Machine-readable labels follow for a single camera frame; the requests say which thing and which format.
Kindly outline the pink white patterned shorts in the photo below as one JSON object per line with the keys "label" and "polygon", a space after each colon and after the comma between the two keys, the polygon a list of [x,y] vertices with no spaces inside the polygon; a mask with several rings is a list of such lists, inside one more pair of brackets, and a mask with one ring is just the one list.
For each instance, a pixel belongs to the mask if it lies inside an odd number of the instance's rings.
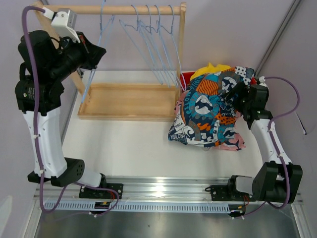
{"label": "pink white patterned shorts", "polygon": [[[175,115],[179,112],[180,106],[182,105],[188,91],[185,91],[181,94],[179,99],[176,102],[174,113]],[[226,150],[226,151],[239,151],[246,148],[245,141],[243,140],[242,136],[234,131],[234,137],[229,139],[228,141],[222,143],[215,147],[215,149]]]}

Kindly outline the blue orange patchwork shorts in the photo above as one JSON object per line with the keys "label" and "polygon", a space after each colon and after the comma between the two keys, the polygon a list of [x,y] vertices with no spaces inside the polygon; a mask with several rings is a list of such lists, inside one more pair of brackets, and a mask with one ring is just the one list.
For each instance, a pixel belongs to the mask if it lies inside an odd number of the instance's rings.
{"label": "blue orange patchwork shorts", "polygon": [[168,140],[209,150],[233,138],[235,123],[241,115],[225,102],[224,94],[239,82],[250,86],[253,81],[254,70],[243,66],[206,73],[191,80],[168,131]]}

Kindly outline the yellow shorts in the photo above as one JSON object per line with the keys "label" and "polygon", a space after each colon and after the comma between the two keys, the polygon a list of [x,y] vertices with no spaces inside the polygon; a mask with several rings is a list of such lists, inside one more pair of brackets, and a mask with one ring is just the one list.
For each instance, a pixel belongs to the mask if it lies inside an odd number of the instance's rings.
{"label": "yellow shorts", "polygon": [[201,76],[201,75],[206,74],[206,73],[217,73],[217,72],[224,71],[224,70],[227,70],[230,68],[231,67],[229,65],[217,64],[216,66],[214,66],[209,62],[207,66],[199,68],[198,70],[196,70],[195,73],[190,77],[190,80],[193,80],[196,77]]}

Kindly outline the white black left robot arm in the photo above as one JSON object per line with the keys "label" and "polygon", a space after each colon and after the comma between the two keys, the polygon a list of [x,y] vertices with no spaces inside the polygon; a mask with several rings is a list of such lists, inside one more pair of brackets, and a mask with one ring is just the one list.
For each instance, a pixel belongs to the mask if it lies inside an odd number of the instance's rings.
{"label": "white black left robot arm", "polygon": [[107,194],[106,177],[85,167],[81,159],[64,156],[59,132],[63,81],[77,69],[94,69],[106,53],[82,32],[78,38],[55,39],[44,30],[23,36],[18,51],[23,58],[20,79],[15,87],[19,110],[31,134],[35,154],[29,182],[64,187],[72,183],[90,186],[96,198]]}

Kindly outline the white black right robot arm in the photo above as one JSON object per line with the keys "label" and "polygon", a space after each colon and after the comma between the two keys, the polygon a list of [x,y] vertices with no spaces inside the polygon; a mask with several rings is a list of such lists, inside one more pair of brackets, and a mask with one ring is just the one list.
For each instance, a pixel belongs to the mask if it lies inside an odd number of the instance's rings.
{"label": "white black right robot arm", "polygon": [[294,202],[303,170],[291,161],[280,143],[275,117],[266,109],[268,97],[266,86],[254,84],[248,87],[243,82],[225,95],[247,123],[263,161],[255,177],[233,175],[228,180],[226,194],[232,200],[248,194],[257,201],[283,208]]}

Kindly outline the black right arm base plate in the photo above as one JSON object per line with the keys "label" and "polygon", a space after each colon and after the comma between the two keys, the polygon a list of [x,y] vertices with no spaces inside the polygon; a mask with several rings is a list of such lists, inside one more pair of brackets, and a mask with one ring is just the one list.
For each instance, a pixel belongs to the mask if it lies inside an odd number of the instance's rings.
{"label": "black right arm base plate", "polygon": [[211,195],[212,201],[255,202],[252,195],[232,191],[227,185],[211,185],[205,188],[205,192],[208,192]]}

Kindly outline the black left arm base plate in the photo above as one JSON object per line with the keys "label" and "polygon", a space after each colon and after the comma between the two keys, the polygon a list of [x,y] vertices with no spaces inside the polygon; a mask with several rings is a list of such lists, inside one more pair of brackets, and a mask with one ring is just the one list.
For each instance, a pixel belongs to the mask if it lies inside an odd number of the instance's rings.
{"label": "black left arm base plate", "polygon": [[100,190],[100,189],[91,189],[91,188],[81,188],[79,191],[79,198],[82,199],[116,199],[117,196],[115,195],[114,191],[118,193],[119,199],[122,198],[123,194],[123,187],[122,183],[108,183],[106,188],[107,190]]}

